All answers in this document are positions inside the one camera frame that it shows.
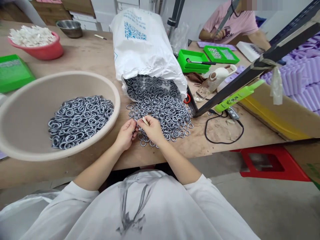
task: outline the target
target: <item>workbench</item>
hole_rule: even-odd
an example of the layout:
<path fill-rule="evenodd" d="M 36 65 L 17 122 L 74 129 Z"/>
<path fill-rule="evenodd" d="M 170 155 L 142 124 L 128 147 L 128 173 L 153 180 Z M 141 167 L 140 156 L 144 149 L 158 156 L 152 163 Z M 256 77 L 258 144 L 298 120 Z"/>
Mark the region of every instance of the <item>workbench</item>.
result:
<path fill-rule="evenodd" d="M 115 78 L 112 33 L 84 31 L 82 38 L 71 39 L 65 36 L 59 28 L 48 26 L 50 30 L 60 36 L 64 55 L 56 60 L 41 61 L 31 57 L 20 49 L 12 47 L 8 43 L 7 36 L 9 35 L 9 29 L 20 29 L 22 25 L 22 23 L 17 22 L 3 21 L 1 23 L 1 56 L 11 54 L 19 55 L 28 64 L 36 78 L 71 70 L 89 71 L 107 77 L 115 84 L 119 91 L 121 109 L 112 131 L 99 142 L 80 153 L 48 162 L 26 162 L 13 158 L 0 161 L 0 189 L 31 182 L 51 181 L 64 177 L 77 176 L 113 144 L 120 127 L 129 119 L 129 110 L 126 109 L 126 105 L 128 105 L 131 100 L 127 96 L 124 96 L 121 90 L 122 83 Z M 107 40 L 95 37 L 94 34 L 106 37 Z M 189 49 L 193 51 L 203 51 L 197 47 L 196 42 L 191 43 Z M 235 52 L 235 54 L 241 60 L 237 66 L 248 66 L 250 64 L 240 52 Z M 212 66 L 212 68 L 221 66 L 224 65 L 217 64 L 216 66 Z M 197 90 L 197 87 L 193 86 L 191 82 L 189 82 L 189 87 L 192 93 Z M 176 142 L 170 143 L 186 158 L 195 158 L 211 155 L 215 152 L 284 142 L 280 136 L 241 106 L 235 105 L 234 108 L 238 112 L 240 120 L 245 127 L 243 136 L 236 143 L 225 145 L 208 142 L 204 136 L 204 129 L 207 119 L 211 116 L 207 114 L 192 119 L 194 128 L 189 129 L 191 132 L 189 137 L 179 138 Z M 241 127 L 238 124 L 228 126 L 226 119 L 217 118 L 210 121 L 207 133 L 214 141 L 228 142 L 230 138 L 236 139 L 240 135 Z M 122 154 L 113 170 L 152 165 L 165 161 L 159 149 L 151 147 L 149 144 L 146 147 L 141 147 L 140 141 L 136 140 L 132 143 L 130 149 Z"/>

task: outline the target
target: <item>black handle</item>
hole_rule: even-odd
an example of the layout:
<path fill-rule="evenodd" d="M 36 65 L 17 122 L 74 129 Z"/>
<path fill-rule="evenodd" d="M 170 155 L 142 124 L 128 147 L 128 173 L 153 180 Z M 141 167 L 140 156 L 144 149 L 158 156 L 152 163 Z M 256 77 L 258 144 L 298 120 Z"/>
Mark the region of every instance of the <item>black handle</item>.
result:
<path fill-rule="evenodd" d="M 204 65 L 216 65 L 217 63 L 215 62 L 202 62 Z"/>

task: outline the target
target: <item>beige plastic basin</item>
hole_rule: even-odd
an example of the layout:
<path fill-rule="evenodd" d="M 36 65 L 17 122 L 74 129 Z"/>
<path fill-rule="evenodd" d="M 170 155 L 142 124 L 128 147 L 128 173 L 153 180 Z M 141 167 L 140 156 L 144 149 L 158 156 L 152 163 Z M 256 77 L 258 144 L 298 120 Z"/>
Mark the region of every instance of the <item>beige plastic basin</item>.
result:
<path fill-rule="evenodd" d="M 51 147 L 48 121 L 62 102 L 102 95 L 114 111 L 104 127 L 83 143 L 60 150 Z M 114 126 L 120 112 L 117 88 L 107 78 L 90 72 L 70 71 L 39 78 L 13 93 L 0 108 L 0 150 L 25 161 L 48 161 L 71 156 L 91 146 Z"/>

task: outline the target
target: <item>concrete floor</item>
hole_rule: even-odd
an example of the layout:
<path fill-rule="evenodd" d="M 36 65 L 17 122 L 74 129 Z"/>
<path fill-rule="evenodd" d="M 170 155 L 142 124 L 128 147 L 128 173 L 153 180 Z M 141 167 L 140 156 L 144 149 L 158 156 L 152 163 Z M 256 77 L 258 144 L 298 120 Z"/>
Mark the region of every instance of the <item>concrete floor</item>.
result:
<path fill-rule="evenodd" d="M 320 239 L 320 191 L 311 182 L 242 178 L 239 153 L 222 152 L 190 160 L 217 186 L 263 240 Z M 0 209 L 39 189 L 73 178 L 0 190 Z"/>

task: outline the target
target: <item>green plastic tray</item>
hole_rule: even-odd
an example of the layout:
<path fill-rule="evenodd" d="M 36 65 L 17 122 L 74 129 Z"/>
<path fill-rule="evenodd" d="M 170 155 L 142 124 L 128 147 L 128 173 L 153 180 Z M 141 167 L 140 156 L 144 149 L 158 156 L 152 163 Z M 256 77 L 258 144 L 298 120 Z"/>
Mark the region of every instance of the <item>green plastic tray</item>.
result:
<path fill-rule="evenodd" d="M 207 56 L 201 52 L 194 52 L 194 51 L 181 49 L 178 55 L 178 59 L 179 58 L 180 58 L 179 63 L 181 68 L 184 67 L 184 68 L 206 69 L 206 70 L 210 68 L 210 65 L 187 62 L 187 58 L 189 58 L 190 61 L 195 61 L 195 62 L 209 62 Z"/>
<path fill-rule="evenodd" d="M 181 61 L 181 58 L 178 58 L 178 62 L 180 64 L 180 67 L 181 67 L 183 73 L 189 73 L 189 72 L 206 73 L 209 71 L 209 69 L 197 69 L 197 68 L 182 67 L 182 63 L 180 61 Z"/>
<path fill-rule="evenodd" d="M 27 64 L 18 55 L 0 57 L 0 93 L 16 90 L 35 79 Z"/>
<path fill-rule="evenodd" d="M 221 58 L 215 58 L 212 53 L 209 51 L 209 48 L 214 48 L 216 49 L 220 55 Z M 227 59 L 227 57 L 223 54 L 223 52 L 221 52 L 221 50 L 227 50 L 233 57 L 234 60 L 231 59 Z M 209 59 L 212 62 L 216 62 L 216 63 L 225 63 L 225 64 L 237 64 L 240 59 L 230 50 L 230 48 L 225 48 L 225 47 L 214 47 L 214 46 L 205 46 L 203 48 L 203 51 L 208 55 Z"/>

